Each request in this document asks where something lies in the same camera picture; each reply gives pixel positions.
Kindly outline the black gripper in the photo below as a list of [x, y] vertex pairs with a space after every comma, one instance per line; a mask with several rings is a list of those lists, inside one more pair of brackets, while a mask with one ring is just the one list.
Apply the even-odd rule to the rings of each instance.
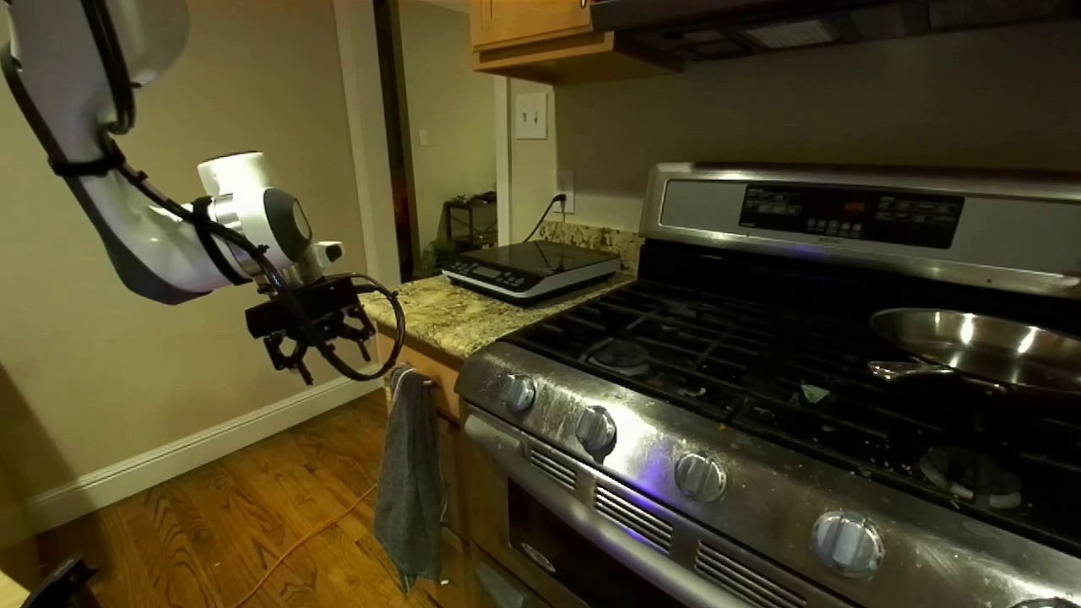
[[337, 375], [364, 382], [364, 370], [333, 353], [333, 341], [345, 339], [369, 359], [364, 341], [375, 334], [375, 325], [360, 306], [360, 295], [369, 289], [371, 281], [360, 274], [284, 287], [245, 310], [245, 331], [263, 344], [278, 370], [298, 370], [312, 382], [304, 359], [308, 351], [317, 351]]

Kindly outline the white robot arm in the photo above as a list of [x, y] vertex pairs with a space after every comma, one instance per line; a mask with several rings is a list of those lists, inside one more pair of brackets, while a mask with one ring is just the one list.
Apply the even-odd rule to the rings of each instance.
[[350, 382], [384, 370], [337, 351], [354, 344], [369, 362], [375, 328], [360, 295], [375, 281], [328, 269], [341, 243], [312, 233], [259, 153], [203, 158], [194, 199], [163, 191], [128, 158], [138, 91], [187, 48], [187, 0], [4, 0], [4, 18], [12, 106], [132, 295], [187, 304], [253, 285], [263, 301], [244, 321], [273, 367], [312, 378], [308, 353], [317, 351]]

